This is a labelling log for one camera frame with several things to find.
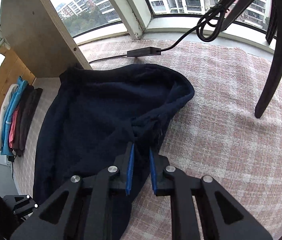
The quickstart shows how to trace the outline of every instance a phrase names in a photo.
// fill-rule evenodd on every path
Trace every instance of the blue rubber strip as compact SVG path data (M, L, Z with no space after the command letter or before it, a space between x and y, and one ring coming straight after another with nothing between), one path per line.
M125 193L127 195L130 195L130 191L132 187L133 166L134 166L134 144L132 144L131 147L129 165L127 170L127 183L125 185Z
M155 169L155 164L154 164L154 158L153 158L153 152L150 148L150 172L151 172L151 182L152 182L152 190L153 193L157 193L157 172Z

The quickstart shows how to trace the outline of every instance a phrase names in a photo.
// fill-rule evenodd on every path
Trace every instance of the pink folded garment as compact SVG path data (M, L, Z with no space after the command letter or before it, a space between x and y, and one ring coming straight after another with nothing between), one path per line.
M12 114L12 124L11 124L11 129L10 129L10 134L9 134L9 145L10 148L12 148L13 140L14 140L14 131L15 131L15 124L16 124L16 118L18 116L18 111L19 111L19 106L14 110Z

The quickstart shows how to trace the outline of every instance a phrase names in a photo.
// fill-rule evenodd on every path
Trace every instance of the white folded garment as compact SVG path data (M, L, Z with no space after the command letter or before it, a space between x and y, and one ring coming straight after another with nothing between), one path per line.
M4 116L7 111L7 108L9 107L10 101L12 99L12 96L14 92L19 88L18 84L12 84L9 88L9 90L6 93L6 96L3 100L2 106L1 106L1 111L0 111L0 150L2 148L2 129L3 129L3 121L4 121Z

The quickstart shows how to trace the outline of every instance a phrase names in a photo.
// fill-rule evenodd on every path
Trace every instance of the silver screw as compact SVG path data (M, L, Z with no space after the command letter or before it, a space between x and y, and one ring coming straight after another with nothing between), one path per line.
M171 165L166 166L165 169L166 169L167 172L175 172L176 171L175 166L171 166Z
M211 183L213 180L214 180L214 179L213 179L211 176L209 176L209 175L205 175L205 176L203 177L203 181L204 181L204 182L207 182L207 183Z
M113 173L113 172L116 172L117 170L118 170L117 166L110 166L110 167L108 167L108 172Z
M71 177L71 182L77 183L79 181L80 181L80 176L74 175L74 176Z

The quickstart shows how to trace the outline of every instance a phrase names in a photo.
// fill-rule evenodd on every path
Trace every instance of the wooden board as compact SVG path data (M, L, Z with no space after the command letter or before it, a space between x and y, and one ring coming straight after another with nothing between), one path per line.
M35 76L25 66L18 55L12 50L7 50L3 46L0 48L0 53L5 56L0 66L0 111L3 100L9 87L17 82L19 76L27 80L31 85Z
M4 38L37 77L58 77L86 58L57 15L50 0L2 0Z

